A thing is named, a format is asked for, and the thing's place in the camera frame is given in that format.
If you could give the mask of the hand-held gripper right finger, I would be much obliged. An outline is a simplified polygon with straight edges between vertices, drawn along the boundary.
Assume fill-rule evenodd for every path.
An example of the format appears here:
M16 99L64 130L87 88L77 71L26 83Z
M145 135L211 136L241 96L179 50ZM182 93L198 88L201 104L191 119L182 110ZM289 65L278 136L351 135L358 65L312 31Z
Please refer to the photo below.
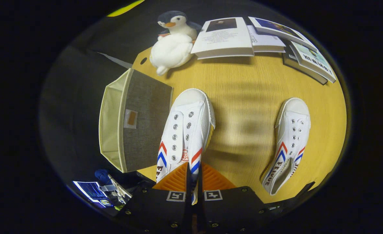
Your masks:
M200 167L199 234L259 234L278 213L275 203L263 203L249 186L236 187L212 166Z

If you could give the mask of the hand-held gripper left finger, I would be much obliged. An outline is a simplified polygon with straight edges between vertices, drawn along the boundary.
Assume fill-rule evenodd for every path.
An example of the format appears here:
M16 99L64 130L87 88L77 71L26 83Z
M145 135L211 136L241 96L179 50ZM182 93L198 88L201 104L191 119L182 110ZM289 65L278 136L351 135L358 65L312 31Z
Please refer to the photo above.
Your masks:
M191 234L192 195L189 164L185 169L185 191L140 187L116 216L129 234Z

